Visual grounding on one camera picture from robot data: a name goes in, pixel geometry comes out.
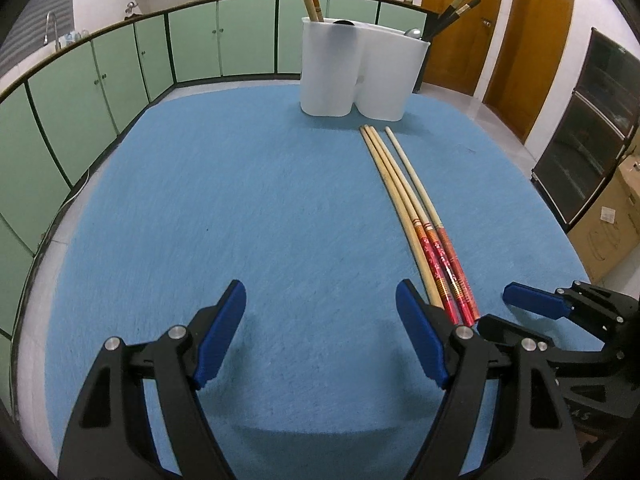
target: black appliance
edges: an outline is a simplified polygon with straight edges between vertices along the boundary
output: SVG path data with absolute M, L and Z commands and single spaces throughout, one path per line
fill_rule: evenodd
M 640 60 L 591 30 L 578 85 L 532 172 L 566 232 L 607 185 L 640 116 Z

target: brown door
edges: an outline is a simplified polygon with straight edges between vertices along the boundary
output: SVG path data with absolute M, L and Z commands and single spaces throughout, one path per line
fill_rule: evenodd
M 453 0 L 422 0 L 422 7 L 441 13 Z M 498 18 L 500 0 L 479 6 L 439 34 L 431 45 L 423 81 L 473 95 Z
M 513 0 L 484 102 L 522 142 L 556 76 L 573 10 L 574 0 Z

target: gray roller blind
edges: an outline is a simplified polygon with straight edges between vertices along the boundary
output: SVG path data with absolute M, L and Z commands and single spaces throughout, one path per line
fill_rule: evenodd
M 73 0 L 30 0 L 0 46 L 0 77 L 44 46 L 44 29 L 50 10 L 58 18 L 59 36 L 74 29 Z M 54 39 L 52 26 L 49 23 L 49 41 Z

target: dark countertop edge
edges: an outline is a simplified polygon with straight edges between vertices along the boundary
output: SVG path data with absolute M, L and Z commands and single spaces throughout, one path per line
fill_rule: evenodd
M 215 1 L 219 1 L 219 0 L 195 0 L 194 2 L 188 2 L 186 4 L 181 4 L 181 5 L 177 6 L 177 7 L 171 7 L 169 9 L 163 9 L 163 10 L 156 10 L 156 12 L 150 12 L 148 14 L 140 14 L 139 16 L 136 16 L 134 18 L 130 18 L 128 20 L 122 20 L 121 22 L 113 23 L 113 25 L 108 25 L 107 27 L 101 28 L 100 30 L 97 30 L 96 32 L 92 32 L 87 37 L 82 38 L 79 41 L 76 41 L 75 43 L 73 43 L 70 46 L 65 46 L 65 47 L 61 48 L 59 51 L 51 54 L 50 56 L 48 56 L 45 59 L 43 59 L 41 62 L 37 63 L 36 65 L 34 65 L 30 69 L 28 69 L 27 72 L 22 74 L 18 79 L 16 79 L 13 83 L 11 83 L 7 88 L 4 89 L 4 91 L 0 92 L 0 104 L 2 104 L 2 102 L 4 102 L 5 99 L 7 97 L 9 97 L 9 95 L 12 94 L 12 92 L 15 91 L 15 89 L 17 89 L 19 86 L 23 85 L 25 81 L 27 81 L 35 73 L 37 73 L 40 70 L 42 70 L 49 63 L 52 63 L 57 58 L 59 58 L 61 56 L 64 56 L 68 52 L 71 52 L 73 49 L 75 49 L 75 48 L 77 48 L 77 47 L 79 47 L 79 46 L 81 46 L 81 45 L 83 45 L 85 43 L 88 43 L 89 41 L 94 40 L 95 38 L 98 38 L 99 36 L 101 36 L 103 34 L 107 34 L 108 32 L 112 32 L 112 31 L 116 30 L 117 28 L 125 27 L 126 25 L 131 25 L 132 23 L 139 22 L 141 20 L 146 20 L 147 18 L 153 18 L 155 16 L 162 16 L 162 15 L 167 14 L 169 12 L 174 12 L 174 10 L 188 9 L 189 7 L 195 7 L 195 6 L 208 4 L 208 3 L 211 3 L 211 2 L 215 2 Z M 399 2 L 398 0 L 373 0 L 373 1 L 381 2 L 381 3 L 385 3 L 385 4 L 392 4 L 392 5 L 396 5 L 396 6 L 399 6 L 399 7 L 405 7 L 407 9 L 418 10 L 420 12 L 424 12 L 425 14 L 435 14 L 435 12 L 433 12 L 432 10 L 427 10 L 427 9 L 423 9 L 421 7 L 418 7 L 418 6 L 406 4 L 404 2 Z

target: blue gripper pad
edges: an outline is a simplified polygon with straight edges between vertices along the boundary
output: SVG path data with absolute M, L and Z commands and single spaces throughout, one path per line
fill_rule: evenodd
M 396 308 L 425 375 L 443 388 L 449 379 L 444 365 L 444 348 L 409 288 L 396 287 Z
M 198 347 L 198 367 L 193 373 L 193 380 L 198 385 L 198 389 L 218 374 L 222 360 L 244 314 L 245 306 L 246 290 L 244 285 L 238 282 Z
M 571 308 L 562 297 L 521 283 L 511 282 L 507 285 L 502 293 L 502 300 L 506 304 L 549 319 L 560 319 L 571 314 Z

